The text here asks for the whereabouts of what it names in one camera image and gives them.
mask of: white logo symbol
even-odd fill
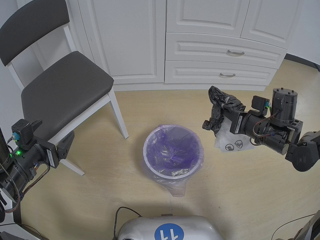
[[[171,233],[171,240],[176,240],[178,238],[178,236],[174,235],[174,230],[171,228],[170,229],[170,233]],[[168,240],[168,237],[163,235],[163,230],[160,230],[160,236],[161,236],[161,240]]]

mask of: chair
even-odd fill
[[[69,30],[65,0],[33,0],[17,10],[0,29],[0,59],[22,90],[24,118],[42,119],[35,136],[57,144],[89,116],[111,102],[124,138],[128,138],[113,78],[76,50]],[[11,61],[31,44],[63,26],[71,53],[58,60],[26,87]],[[84,172],[67,159],[61,163],[80,175]]]

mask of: chair leg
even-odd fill
[[[114,113],[114,115],[115,115],[115,117],[117,119],[118,126],[120,128],[122,136],[126,139],[126,138],[129,137],[129,134],[127,132],[127,128],[126,128],[125,122],[123,121],[123,118],[122,118],[122,115],[121,115],[121,112],[120,112],[120,108],[119,108],[119,105],[118,105],[118,102],[117,102],[117,99],[116,99],[115,92],[114,92],[113,88],[109,91],[108,95],[109,95],[109,98],[110,98],[110,103],[111,103],[111,107],[112,107],[113,113]]]
[[[85,174],[85,172],[83,170],[81,170],[78,166],[74,165],[68,159],[61,159],[60,162],[62,164],[64,164],[66,167],[68,167],[71,170],[75,171],[77,174],[80,174],[81,176]]]

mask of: black plastic bag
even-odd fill
[[[209,98],[213,104],[211,117],[203,122],[202,128],[205,130],[213,130],[214,134],[218,133],[221,128],[221,123],[224,119],[223,110],[232,112],[234,110],[244,111],[246,106],[241,103],[235,96],[227,94],[219,90],[215,86],[209,89]]]

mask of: wooden floor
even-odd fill
[[[265,91],[227,91],[250,109],[253,95],[272,97],[272,89],[298,92],[296,118],[304,134],[320,130],[320,74],[285,60]],[[50,240],[112,239],[115,212],[128,206],[143,216],[202,215],[226,239],[270,240],[275,229],[320,208],[320,162],[307,172],[271,149],[222,153],[214,133],[202,129],[212,104],[207,90],[116,92],[129,138],[118,129],[109,104],[75,129],[68,158],[85,171],[79,176],[64,165],[51,169],[21,203],[22,222]],[[142,172],[142,146],[160,124],[185,126],[201,139],[202,170],[187,184],[185,197],[172,197]],[[135,215],[123,210],[118,229]],[[274,239],[292,238],[309,218],[290,223]]]

